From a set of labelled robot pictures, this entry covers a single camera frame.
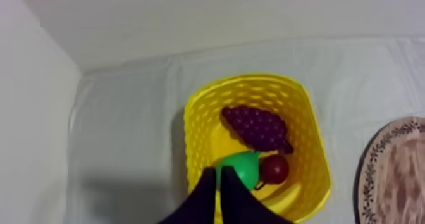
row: white wall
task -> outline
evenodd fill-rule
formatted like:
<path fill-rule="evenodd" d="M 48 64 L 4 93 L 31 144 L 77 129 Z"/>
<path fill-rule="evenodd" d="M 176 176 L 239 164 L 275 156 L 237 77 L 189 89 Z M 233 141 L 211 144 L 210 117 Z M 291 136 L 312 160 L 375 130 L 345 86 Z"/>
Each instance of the white wall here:
<path fill-rule="evenodd" d="M 0 0 L 0 223 L 61 223 L 79 78 L 21 0 Z"/>
<path fill-rule="evenodd" d="M 259 40 L 425 35 L 425 0 L 25 0 L 84 70 Z"/>

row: plastic basket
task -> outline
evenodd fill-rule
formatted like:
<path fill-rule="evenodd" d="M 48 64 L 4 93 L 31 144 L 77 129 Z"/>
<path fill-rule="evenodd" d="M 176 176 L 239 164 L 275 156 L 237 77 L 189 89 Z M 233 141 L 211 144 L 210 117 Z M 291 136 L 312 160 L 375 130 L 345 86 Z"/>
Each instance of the plastic basket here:
<path fill-rule="evenodd" d="M 214 166 L 223 156 L 247 150 L 220 119 L 223 107 L 241 104 L 278 114 L 286 121 L 287 138 L 295 149 L 285 156 L 290 165 L 287 180 L 252 191 L 253 195 L 288 220 L 307 220 L 329 197 L 330 170 L 308 94 L 298 82 L 283 76 L 239 75 L 212 82 L 190 97 L 184 115 L 189 193 L 204 167 Z M 222 223 L 219 193 L 215 223 Z"/>

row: white tablecloth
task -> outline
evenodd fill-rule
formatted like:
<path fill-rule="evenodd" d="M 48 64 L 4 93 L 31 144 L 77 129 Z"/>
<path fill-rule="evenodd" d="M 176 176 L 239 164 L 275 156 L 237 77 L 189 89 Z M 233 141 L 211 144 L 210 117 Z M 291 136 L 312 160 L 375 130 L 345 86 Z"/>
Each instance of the white tablecloth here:
<path fill-rule="evenodd" d="M 425 39 L 264 42 L 86 75 L 70 120 L 67 224 L 155 223 L 173 211 L 186 190 L 185 101 L 212 80 L 250 72 L 305 85 L 333 181 L 308 223 L 354 223 L 365 145 L 389 121 L 425 115 Z"/>

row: purple grapes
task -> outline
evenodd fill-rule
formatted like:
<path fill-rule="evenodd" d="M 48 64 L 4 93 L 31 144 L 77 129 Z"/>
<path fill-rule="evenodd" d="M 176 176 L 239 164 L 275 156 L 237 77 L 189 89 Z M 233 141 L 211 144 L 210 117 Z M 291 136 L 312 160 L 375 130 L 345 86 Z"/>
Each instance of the purple grapes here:
<path fill-rule="evenodd" d="M 288 129 L 278 115 L 244 105 L 225 107 L 221 114 L 238 136 L 256 151 L 293 153 L 293 147 L 286 139 Z"/>

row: green object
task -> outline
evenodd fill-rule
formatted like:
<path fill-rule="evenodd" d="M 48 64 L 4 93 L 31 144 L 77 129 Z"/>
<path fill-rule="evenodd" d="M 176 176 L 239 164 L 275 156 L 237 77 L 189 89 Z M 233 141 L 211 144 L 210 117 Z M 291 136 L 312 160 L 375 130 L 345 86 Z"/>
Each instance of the green object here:
<path fill-rule="evenodd" d="M 222 167 L 232 166 L 245 187 L 253 190 L 259 179 L 259 156 L 260 152 L 245 151 L 224 157 L 216 168 L 217 187 L 220 187 Z"/>

